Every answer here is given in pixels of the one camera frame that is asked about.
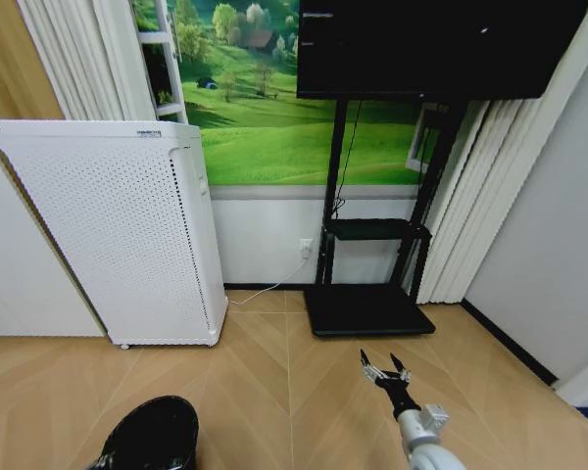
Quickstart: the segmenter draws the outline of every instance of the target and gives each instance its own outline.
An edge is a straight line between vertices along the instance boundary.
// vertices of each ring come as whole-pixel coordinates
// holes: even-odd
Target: black cable
[[[355,115],[355,123],[353,124],[353,134],[351,134],[351,144],[349,145],[349,151],[346,154],[346,162],[344,163],[344,169],[342,170],[342,181],[340,182],[340,187],[337,190],[337,196],[333,202],[333,211],[331,215],[337,214],[339,209],[346,204],[346,201],[340,197],[342,193],[342,186],[344,186],[344,179],[346,178],[346,168],[349,166],[349,160],[351,160],[351,151],[353,150],[353,143],[355,142],[355,132],[357,131],[357,123],[360,120],[360,111],[362,110],[362,102],[357,107],[357,114]]]

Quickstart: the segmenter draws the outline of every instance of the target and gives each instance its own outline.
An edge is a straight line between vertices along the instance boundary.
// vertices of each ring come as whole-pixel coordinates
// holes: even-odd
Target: tv stand
[[[431,234],[424,226],[435,191],[466,111],[466,101],[449,103],[427,173],[409,220],[401,218],[333,218],[333,204],[342,154],[348,99],[335,108],[331,156],[314,287],[305,291],[312,331],[321,337],[429,334],[435,326],[417,306],[418,289]],[[401,240],[386,284],[332,284],[335,239]],[[402,287],[413,253],[417,252],[410,292]]]

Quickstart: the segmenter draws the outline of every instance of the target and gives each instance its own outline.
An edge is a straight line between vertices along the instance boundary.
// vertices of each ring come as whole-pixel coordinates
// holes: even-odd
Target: black tv screen
[[[538,97],[587,7],[588,0],[302,0],[297,95]]]

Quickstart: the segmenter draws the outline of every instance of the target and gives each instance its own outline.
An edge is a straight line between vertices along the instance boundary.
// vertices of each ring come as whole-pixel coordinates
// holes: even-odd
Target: grass field
[[[201,128],[210,183],[324,184],[334,102],[297,99],[296,60],[291,49],[279,62],[270,53],[226,45],[215,38],[209,0],[194,4],[208,42],[206,59],[200,63],[183,60],[179,70],[189,122]],[[282,5],[287,13],[288,4]],[[244,11],[244,7],[233,6]],[[280,28],[285,28],[283,15],[272,15],[270,29],[286,37]],[[257,94],[257,63],[272,71],[265,97]],[[234,76],[228,101],[222,89],[198,88],[196,84],[200,77],[211,77],[220,87],[226,74]],[[342,164],[356,110],[357,103],[352,103]],[[413,105],[365,102],[346,184],[415,184],[418,173],[407,169],[405,163],[418,112]]]

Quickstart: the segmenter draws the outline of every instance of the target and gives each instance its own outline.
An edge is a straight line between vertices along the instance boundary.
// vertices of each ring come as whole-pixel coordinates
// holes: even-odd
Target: wall outlet
[[[314,242],[313,238],[301,238],[299,240],[298,249],[301,251],[301,257],[303,259],[307,259],[310,257],[312,252],[312,243]]]

